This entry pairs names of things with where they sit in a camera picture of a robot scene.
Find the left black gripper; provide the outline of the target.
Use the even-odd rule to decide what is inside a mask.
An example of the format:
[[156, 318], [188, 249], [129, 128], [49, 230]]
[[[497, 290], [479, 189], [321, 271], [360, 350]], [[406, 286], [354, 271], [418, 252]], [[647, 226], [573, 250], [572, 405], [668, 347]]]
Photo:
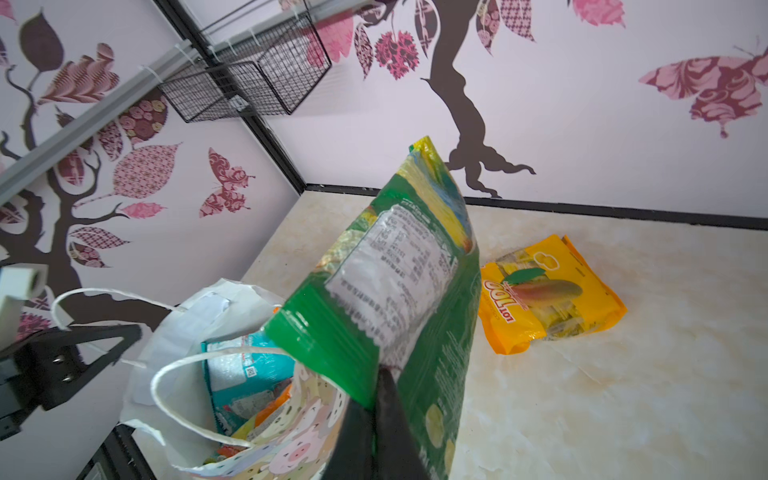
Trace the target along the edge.
[[[21, 432], [31, 413], [41, 406], [51, 410], [69, 401], [109, 365], [141, 339], [139, 325], [75, 326], [49, 329], [1, 352], [1, 440]], [[119, 342], [91, 363], [80, 346], [99, 340]]]

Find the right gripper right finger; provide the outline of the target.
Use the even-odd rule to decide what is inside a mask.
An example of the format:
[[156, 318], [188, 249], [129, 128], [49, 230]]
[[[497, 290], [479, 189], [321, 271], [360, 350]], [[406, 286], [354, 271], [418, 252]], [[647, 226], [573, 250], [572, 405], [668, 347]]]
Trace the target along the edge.
[[378, 371], [375, 405], [374, 478], [380, 480], [427, 480], [391, 372]]

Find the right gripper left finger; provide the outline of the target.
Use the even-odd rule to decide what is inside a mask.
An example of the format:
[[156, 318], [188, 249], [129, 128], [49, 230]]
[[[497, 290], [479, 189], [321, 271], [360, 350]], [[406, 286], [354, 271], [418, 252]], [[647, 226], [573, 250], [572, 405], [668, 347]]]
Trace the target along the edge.
[[374, 475], [374, 415], [351, 400], [322, 480], [371, 480]]

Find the white paper gift bag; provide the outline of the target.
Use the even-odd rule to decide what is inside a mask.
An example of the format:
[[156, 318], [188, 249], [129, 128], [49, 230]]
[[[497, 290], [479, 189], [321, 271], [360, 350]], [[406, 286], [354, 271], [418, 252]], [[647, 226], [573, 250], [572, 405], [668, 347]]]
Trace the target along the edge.
[[157, 478], [328, 476], [349, 400], [266, 335], [281, 303], [223, 279], [164, 307], [120, 414]]

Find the teal white snack packet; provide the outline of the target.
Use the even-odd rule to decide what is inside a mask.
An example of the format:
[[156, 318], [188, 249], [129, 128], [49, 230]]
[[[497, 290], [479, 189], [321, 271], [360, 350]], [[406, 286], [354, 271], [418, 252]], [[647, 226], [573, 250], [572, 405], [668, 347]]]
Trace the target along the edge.
[[203, 362], [217, 431], [230, 436], [280, 395], [295, 361], [285, 355], [238, 353]]

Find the green snack packet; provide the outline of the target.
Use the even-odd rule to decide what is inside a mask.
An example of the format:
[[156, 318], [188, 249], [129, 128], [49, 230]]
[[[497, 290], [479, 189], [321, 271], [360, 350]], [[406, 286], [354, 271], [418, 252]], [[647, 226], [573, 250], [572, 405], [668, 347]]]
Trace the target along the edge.
[[428, 479], [449, 476], [481, 293], [479, 249], [432, 141], [326, 251], [267, 335], [374, 415], [388, 369]]

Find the orange white snack packet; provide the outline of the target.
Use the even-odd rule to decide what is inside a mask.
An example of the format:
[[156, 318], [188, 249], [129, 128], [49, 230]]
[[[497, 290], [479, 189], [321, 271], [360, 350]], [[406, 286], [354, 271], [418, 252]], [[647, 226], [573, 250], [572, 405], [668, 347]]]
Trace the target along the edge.
[[[254, 417], [249, 419], [236, 434], [245, 434], [245, 439], [255, 438], [258, 435], [257, 430], [260, 427], [266, 427], [268, 425], [267, 420], [274, 416], [274, 414], [290, 399], [291, 397], [291, 385], [287, 384], [272, 402], [270, 402], [264, 409], [259, 411]], [[222, 446], [217, 450], [216, 461], [229, 458], [241, 451], [240, 447]]]

